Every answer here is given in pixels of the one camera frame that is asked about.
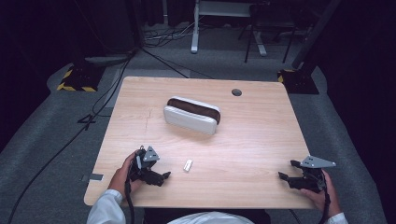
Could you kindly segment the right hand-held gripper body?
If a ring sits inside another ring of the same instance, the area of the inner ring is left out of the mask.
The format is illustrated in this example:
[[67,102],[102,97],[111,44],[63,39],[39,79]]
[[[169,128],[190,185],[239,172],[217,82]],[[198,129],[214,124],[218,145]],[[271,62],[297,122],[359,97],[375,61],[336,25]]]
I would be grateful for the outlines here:
[[327,188],[323,168],[335,167],[334,161],[327,161],[314,156],[307,156],[302,165],[303,175],[301,177],[290,177],[288,184],[291,189],[309,189],[314,192],[321,192]]

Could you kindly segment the white metal desk frame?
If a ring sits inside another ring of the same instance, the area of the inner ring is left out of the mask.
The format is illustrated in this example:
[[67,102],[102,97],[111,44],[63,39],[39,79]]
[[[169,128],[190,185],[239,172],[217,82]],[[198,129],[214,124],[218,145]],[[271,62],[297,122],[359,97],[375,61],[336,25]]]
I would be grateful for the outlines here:
[[191,53],[198,52],[199,20],[201,16],[248,18],[249,6],[250,3],[232,2],[231,0],[195,0]]

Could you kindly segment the person's right hand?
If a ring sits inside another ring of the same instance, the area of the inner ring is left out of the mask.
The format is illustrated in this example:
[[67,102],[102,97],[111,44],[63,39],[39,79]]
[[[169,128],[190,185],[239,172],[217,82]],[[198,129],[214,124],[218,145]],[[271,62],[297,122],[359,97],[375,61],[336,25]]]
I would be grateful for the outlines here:
[[315,193],[309,189],[301,189],[301,193],[307,197],[319,211],[326,214],[326,218],[328,219],[331,216],[342,213],[342,209],[339,204],[336,189],[329,174],[326,171],[322,171],[322,173],[325,177],[327,186],[326,190],[323,190],[320,193]]

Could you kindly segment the person's left hand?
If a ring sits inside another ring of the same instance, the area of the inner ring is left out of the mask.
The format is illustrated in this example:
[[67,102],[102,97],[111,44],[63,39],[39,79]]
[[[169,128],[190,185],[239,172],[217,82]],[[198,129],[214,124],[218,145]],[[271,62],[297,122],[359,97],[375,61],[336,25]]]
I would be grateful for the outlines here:
[[125,181],[126,178],[128,176],[128,172],[129,172],[129,168],[131,166],[131,163],[134,159],[134,155],[135,153],[133,152],[132,154],[130,154],[125,161],[123,162],[121,168],[119,168],[115,174],[113,175],[113,177],[110,180],[110,183],[108,185],[108,189],[114,189],[116,191],[118,191],[123,198],[126,197],[125,194]]

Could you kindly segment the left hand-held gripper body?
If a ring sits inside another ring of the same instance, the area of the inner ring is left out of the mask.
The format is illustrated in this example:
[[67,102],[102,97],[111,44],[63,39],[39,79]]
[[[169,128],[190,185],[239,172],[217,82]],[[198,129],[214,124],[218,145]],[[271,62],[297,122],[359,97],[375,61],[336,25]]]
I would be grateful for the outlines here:
[[152,166],[160,159],[159,155],[152,146],[144,148],[141,146],[135,153],[134,159],[128,173],[131,181],[141,180],[146,183],[156,176],[156,172],[152,171]]

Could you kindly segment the person's torso white clothing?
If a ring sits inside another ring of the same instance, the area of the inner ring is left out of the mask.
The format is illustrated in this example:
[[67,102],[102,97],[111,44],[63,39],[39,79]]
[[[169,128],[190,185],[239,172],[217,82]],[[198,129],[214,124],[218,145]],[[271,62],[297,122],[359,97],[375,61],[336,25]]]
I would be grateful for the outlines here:
[[254,224],[246,217],[222,212],[201,212],[176,218],[167,224]]

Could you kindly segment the black yellow striped stand base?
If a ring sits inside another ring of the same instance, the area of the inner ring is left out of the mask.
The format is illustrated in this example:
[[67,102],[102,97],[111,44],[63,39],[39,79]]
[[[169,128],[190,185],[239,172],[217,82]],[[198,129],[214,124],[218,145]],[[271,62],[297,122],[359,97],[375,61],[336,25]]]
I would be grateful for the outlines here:
[[304,75],[299,70],[279,70],[277,80],[284,85],[288,94],[318,94],[313,78]]
[[98,85],[105,72],[104,67],[96,65],[85,65],[83,67],[70,66],[61,83],[58,91],[98,91]]

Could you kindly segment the grey tape strip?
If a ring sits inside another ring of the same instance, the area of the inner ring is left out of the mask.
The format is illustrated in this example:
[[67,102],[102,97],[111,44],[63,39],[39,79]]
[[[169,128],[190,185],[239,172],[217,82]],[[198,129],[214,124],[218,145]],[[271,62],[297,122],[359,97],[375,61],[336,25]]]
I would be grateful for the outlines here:
[[89,175],[83,175],[80,180],[82,182],[89,183],[90,181],[101,181],[102,179],[103,179],[103,175],[100,175],[100,174],[89,174]]

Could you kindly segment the black metal chair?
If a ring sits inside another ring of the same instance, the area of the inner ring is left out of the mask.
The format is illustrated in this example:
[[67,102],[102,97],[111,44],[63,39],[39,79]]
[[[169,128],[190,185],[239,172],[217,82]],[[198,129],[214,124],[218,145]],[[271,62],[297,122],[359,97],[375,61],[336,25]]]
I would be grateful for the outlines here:
[[283,63],[289,54],[290,45],[296,32],[304,29],[304,11],[308,0],[256,0],[248,8],[248,24],[243,28],[239,38],[248,32],[245,63],[248,61],[250,46],[260,32],[275,32],[274,40],[281,34],[290,33],[290,40],[283,57]]

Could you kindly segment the white pencil case brown lining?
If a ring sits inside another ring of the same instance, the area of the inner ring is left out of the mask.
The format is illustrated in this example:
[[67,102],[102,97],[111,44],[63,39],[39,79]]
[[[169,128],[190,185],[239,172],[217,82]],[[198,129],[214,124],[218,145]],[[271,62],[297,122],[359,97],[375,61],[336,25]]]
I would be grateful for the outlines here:
[[217,106],[173,96],[163,108],[165,121],[199,133],[214,134],[220,123]]

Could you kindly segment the slanted black stand pole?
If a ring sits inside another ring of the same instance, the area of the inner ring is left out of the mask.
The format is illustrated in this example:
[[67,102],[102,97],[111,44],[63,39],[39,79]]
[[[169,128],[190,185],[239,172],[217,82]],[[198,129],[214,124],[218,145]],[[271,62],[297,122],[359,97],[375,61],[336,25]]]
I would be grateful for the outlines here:
[[325,29],[333,13],[338,8],[342,0],[329,0],[329,3],[319,15],[318,22],[315,24],[312,32],[307,37],[301,50],[298,52],[291,66],[295,69],[303,69],[313,62],[313,56],[316,51],[316,44],[319,41],[320,34]]

